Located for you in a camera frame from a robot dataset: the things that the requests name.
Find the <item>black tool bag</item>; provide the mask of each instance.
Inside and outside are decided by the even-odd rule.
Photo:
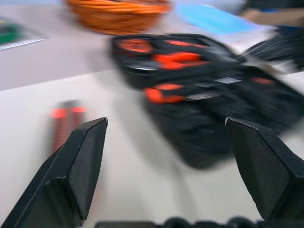
[[[126,40],[143,40],[148,48],[142,49],[134,44],[132,47],[123,45]],[[175,45],[170,41],[182,44]],[[202,64],[167,69],[156,56],[169,56],[177,53],[194,53],[199,55]],[[199,34],[168,34],[168,35],[135,35],[117,36],[112,39],[112,56],[122,70],[125,79],[135,88],[143,89],[172,80],[184,80],[191,76],[202,78],[235,68],[246,61],[244,57],[233,53],[225,45]]]
[[[180,157],[194,168],[206,168],[232,155],[224,126],[228,116],[280,134],[304,115],[304,97],[257,67],[242,66],[233,74],[222,73],[205,82],[220,91],[220,96],[206,98],[202,88],[202,99],[196,101],[188,97],[177,103],[146,101],[148,113]],[[172,83],[200,86],[202,82]]]

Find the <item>white table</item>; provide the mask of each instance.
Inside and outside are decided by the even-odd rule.
[[[39,7],[32,11],[41,20],[31,15],[31,21],[41,27],[45,24],[45,32],[50,29],[54,35],[47,41],[0,52],[4,64],[1,80],[9,82],[0,91],[0,224],[49,156],[51,109],[58,102],[74,99],[87,108],[87,120],[109,119],[100,177],[85,228],[100,220],[161,223],[171,216],[190,222],[226,222],[238,215],[260,219],[234,160],[205,171],[193,170],[179,160],[145,113],[141,93],[125,84],[107,58],[107,36],[54,23],[57,6]],[[10,6],[10,10],[29,16],[18,6]],[[29,57],[21,57],[21,52]],[[304,90],[304,83],[297,86]],[[285,136],[302,158],[304,154],[297,149],[303,143],[299,136],[303,129],[295,132],[297,136]]]

